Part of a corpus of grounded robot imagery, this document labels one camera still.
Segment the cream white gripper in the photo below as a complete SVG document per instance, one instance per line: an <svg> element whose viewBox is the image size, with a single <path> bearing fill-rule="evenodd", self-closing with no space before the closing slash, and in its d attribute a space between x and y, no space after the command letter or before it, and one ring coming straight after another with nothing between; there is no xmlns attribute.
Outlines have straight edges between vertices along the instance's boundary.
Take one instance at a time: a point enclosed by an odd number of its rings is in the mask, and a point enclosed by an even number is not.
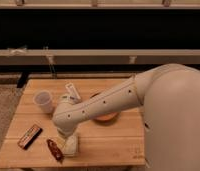
<svg viewBox="0 0 200 171"><path fill-rule="evenodd" d="M73 83L67 83L65 88L67 92L60 96L62 100L73 101L74 103L80 103L82 101L82 98Z"/></svg>

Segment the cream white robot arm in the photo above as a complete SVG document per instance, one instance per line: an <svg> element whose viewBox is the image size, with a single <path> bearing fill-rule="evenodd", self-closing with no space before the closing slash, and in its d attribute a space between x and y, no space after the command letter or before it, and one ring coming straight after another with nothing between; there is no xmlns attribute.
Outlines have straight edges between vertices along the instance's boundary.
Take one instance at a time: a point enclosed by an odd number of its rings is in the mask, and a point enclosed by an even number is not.
<svg viewBox="0 0 200 171"><path fill-rule="evenodd" d="M61 102L53 123L68 137L84 121L139 106L146 171L200 171L200 71L195 68L161 65L79 104Z"/></svg>

